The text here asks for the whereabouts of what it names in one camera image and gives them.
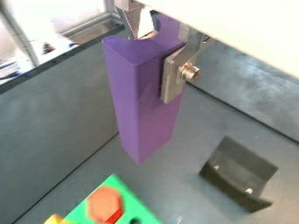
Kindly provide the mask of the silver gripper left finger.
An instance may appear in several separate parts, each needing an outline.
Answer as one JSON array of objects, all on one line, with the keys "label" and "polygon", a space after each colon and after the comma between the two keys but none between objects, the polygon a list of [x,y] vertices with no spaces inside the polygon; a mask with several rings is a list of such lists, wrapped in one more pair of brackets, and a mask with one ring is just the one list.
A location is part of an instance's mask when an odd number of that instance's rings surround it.
[{"label": "silver gripper left finger", "polygon": [[115,0],[130,39],[149,39],[157,34],[151,8],[137,0]]}]

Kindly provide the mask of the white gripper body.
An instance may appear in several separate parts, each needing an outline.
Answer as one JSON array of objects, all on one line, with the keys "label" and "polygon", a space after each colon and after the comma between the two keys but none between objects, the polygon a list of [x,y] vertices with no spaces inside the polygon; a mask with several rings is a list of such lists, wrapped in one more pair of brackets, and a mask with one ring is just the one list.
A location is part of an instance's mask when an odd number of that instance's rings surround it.
[{"label": "white gripper body", "polygon": [[299,0],[138,0],[299,78]]}]

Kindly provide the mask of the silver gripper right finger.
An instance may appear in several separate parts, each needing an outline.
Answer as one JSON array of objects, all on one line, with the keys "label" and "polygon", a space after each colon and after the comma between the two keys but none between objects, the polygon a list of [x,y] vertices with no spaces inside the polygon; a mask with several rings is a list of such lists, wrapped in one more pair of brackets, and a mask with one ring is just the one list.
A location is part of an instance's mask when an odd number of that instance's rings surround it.
[{"label": "silver gripper right finger", "polygon": [[170,103],[184,92],[186,82],[196,82],[201,75],[201,69],[196,66],[201,53],[214,43],[216,39],[181,24],[180,40],[181,47],[164,62],[164,82],[161,99]]}]

